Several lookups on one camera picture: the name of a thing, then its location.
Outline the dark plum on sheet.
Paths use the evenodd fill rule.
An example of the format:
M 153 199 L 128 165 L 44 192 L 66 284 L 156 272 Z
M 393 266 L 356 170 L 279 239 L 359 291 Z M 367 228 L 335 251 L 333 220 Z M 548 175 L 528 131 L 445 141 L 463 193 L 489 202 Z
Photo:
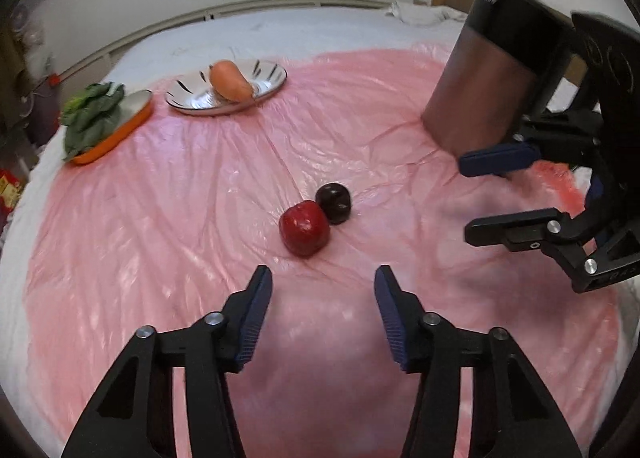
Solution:
M 321 186 L 314 196 L 314 201 L 331 225 L 343 224 L 352 213 L 352 197 L 348 189 L 339 183 Z

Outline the crumpled white blanket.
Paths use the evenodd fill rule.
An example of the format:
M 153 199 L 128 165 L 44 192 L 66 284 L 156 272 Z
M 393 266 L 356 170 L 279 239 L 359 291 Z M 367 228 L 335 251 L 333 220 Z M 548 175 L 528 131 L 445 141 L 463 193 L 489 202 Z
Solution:
M 430 28 L 445 21 L 465 22 L 468 16 L 465 12 L 448 6 L 417 5 L 398 0 L 385 8 L 383 14 L 416 28 Z

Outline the carrot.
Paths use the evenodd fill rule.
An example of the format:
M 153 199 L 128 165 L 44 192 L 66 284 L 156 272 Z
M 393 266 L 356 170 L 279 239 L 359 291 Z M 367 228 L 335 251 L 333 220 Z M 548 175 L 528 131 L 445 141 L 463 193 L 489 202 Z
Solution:
M 231 60 L 220 60 L 209 67 L 209 83 L 225 100 L 243 102 L 254 97 L 253 86 Z

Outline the green leafy vegetables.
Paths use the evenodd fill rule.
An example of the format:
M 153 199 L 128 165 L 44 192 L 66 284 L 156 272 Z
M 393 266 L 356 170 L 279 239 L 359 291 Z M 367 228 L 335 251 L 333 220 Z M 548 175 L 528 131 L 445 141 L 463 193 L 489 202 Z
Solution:
M 60 124 L 65 127 L 65 162 L 83 155 L 115 132 L 125 95 L 124 84 L 94 83 L 64 104 Z

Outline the white striped plate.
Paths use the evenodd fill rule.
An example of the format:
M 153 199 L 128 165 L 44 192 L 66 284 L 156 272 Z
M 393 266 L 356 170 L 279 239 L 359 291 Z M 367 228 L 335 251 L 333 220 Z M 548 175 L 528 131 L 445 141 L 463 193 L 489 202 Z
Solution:
M 282 64 L 262 59 L 220 60 L 178 76 L 165 92 L 172 109 L 191 117 L 247 110 L 276 95 L 288 80 Z

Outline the orange plate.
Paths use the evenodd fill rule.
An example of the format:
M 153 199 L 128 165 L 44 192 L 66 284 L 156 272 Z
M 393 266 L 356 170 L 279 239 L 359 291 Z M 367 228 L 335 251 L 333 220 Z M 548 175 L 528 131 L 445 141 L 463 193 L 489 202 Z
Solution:
M 135 92 L 126 91 L 126 95 L 122 100 L 122 117 L 115 132 L 83 155 L 78 155 L 70 162 L 64 162 L 75 165 L 88 165 L 113 151 L 152 117 L 154 112 L 153 98 L 153 92 L 149 89 L 140 89 Z

